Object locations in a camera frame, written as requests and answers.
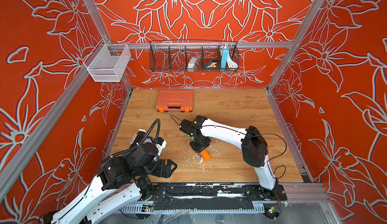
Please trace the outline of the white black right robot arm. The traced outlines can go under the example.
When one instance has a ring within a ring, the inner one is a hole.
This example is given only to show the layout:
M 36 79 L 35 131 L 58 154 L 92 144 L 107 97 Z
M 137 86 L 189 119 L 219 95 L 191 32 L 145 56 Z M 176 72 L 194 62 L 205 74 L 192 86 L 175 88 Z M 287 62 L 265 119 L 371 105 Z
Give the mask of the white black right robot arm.
M 211 159 L 206 149 L 210 146 L 212 138 L 239 148 L 245 163 L 253 167 L 256 172 L 261 195 L 265 199 L 280 198 L 278 178 L 270 165 L 268 143 L 256 127 L 236 128 L 203 116 L 196 116 L 192 121 L 182 120 L 179 129 L 191 139 L 189 145 L 192 150 L 205 161 Z

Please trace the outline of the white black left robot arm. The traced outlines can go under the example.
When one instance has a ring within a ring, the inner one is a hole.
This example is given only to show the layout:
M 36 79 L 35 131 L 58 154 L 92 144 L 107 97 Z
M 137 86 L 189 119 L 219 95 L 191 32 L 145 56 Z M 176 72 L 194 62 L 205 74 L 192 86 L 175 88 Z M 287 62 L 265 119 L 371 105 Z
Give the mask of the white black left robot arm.
M 140 129 L 129 149 L 106 157 L 88 187 L 60 210 L 43 215 L 45 224 L 98 224 L 127 204 L 155 196 L 149 176 L 170 178 L 177 164 L 161 159 L 166 141 L 156 119 Z

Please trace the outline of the long orange lego brick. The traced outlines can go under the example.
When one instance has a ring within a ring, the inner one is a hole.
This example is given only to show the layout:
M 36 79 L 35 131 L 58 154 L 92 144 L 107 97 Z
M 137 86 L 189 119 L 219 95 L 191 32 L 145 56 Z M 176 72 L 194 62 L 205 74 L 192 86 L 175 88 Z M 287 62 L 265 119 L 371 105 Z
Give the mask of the long orange lego brick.
M 206 150 L 202 150 L 200 152 L 201 157 L 203 158 L 204 161 L 209 161 L 211 159 L 210 155 L 207 153 Z

